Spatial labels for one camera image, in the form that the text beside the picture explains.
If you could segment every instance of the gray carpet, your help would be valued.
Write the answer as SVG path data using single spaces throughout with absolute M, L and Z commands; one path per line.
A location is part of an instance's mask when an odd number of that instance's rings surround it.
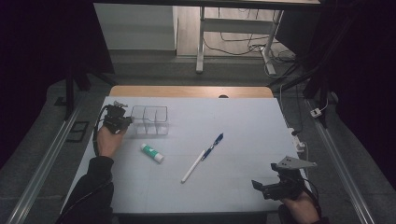
M 265 86 L 273 81 L 265 75 L 263 62 L 260 59 L 205 59 L 204 73 L 201 75 L 195 74 L 194 59 L 176 58 L 172 55 L 139 52 L 113 54 L 112 59 L 116 75 L 111 77 L 121 85 Z M 279 74 L 286 69 L 286 65 L 276 65 Z M 89 122 L 87 134 L 80 143 L 64 143 L 25 223 L 53 223 L 61 210 L 64 197 L 91 137 L 96 117 L 110 90 L 110 87 L 97 77 L 89 76 L 89 78 L 92 88 L 77 118 L 77 121 Z M 281 102 L 288 124 L 295 130 L 301 131 L 298 134 L 300 140 L 308 144 L 308 159 L 318 164 L 318 168 L 309 170 L 309 179 L 318 187 L 323 214 L 330 218 L 331 223 L 360 223 L 318 135 L 314 121 L 309 117 L 309 110 L 301 95 L 303 87 L 304 84 L 299 86 L 298 90 L 292 88 L 282 92 Z M 0 223 L 7 221 L 35 168 L 62 125 L 64 107 L 55 106 L 54 103 L 58 97 L 63 96 L 63 81 L 49 88 L 48 99 L 40 116 L 12 158 L 0 171 Z M 327 118 L 329 130 L 376 223 L 394 223 L 396 220 L 394 189 L 361 143 L 339 120 L 334 112 L 335 101 L 331 99 L 330 102 Z M 306 156 L 305 152 L 301 158 L 305 159 Z M 267 223 L 279 223 L 277 214 L 270 214 L 267 220 Z

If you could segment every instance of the wooden floor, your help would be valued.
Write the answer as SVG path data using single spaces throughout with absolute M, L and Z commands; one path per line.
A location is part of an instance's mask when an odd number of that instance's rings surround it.
M 207 7 L 205 9 L 206 18 L 238 19 L 238 20 L 260 20 L 271 21 L 273 19 L 273 10 L 258 10 L 245 8 L 220 8 Z M 177 56 L 195 57 L 198 48 L 199 26 L 200 26 L 200 8 L 199 7 L 178 7 L 178 29 L 177 29 Z M 246 41 L 225 41 L 225 40 L 241 40 Z M 207 44 L 204 48 L 205 56 L 234 56 L 229 53 L 221 52 L 221 49 L 234 54 L 241 54 L 249 51 L 248 45 L 264 45 L 268 35 L 248 35 L 248 34 L 229 34 L 229 33 L 205 33 L 204 39 Z M 274 52 L 280 52 L 286 48 L 280 43 L 272 46 Z M 257 51 L 247 54 L 237 55 L 240 57 L 261 57 Z

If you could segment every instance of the glue stick label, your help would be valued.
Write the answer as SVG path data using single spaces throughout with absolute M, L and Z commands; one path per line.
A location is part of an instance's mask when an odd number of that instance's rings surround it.
M 158 154 L 158 151 L 154 150 L 152 147 L 149 147 L 148 145 L 142 146 L 142 150 L 148 154 L 151 158 L 154 158 L 155 155 Z

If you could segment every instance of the white plug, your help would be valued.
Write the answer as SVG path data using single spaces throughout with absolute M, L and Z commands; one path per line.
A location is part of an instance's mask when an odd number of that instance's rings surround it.
M 289 132 L 290 132 L 290 135 L 291 135 L 291 140 L 293 142 L 293 145 L 296 148 L 296 151 L 298 153 L 304 152 L 304 150 L 306 148 L 305 143 L 300 142 L 300 139 L 298 139 L 297 134 L 296 135 L 292 134 L 294 132 L 293 128 L 289 128 Z
M 311 115 L 312 117 L 317 118 L 321 115 L 321 111 L 319 110 L 319 108 L 316 108 L 314 110 L 311 110 Z

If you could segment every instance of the white table leg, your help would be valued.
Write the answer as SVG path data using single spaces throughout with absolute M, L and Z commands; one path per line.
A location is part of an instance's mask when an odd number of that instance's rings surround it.
M 199 28 L 199 43 L 197 53 L 197 67 L 196 73 L 201 74 L 204 71 L 204 26 L 205 26 L 205 8 L 200 10 L 200 28 Z
M 277 26 L 279 25 L 280 17 L 282 16 L 283 11 L 279 10 L 275 12 L 275 19 L 273 22 L 273 26 L 271 28 L 271 33 L 268 36 L 267 44 L 265 45 L 265 48 L 262 49 L 262 57 L 264 58 L 265 62 L 265 67 L 267 68 L 268 75 L 274 76 L 276 75 L 276 71 L 274 69 L 274 66 L 271 62 L 271 58 L 269 56 L 269 52 L 271 50 L 272 43 L 274 41 L 274 37 L 276 34 Z

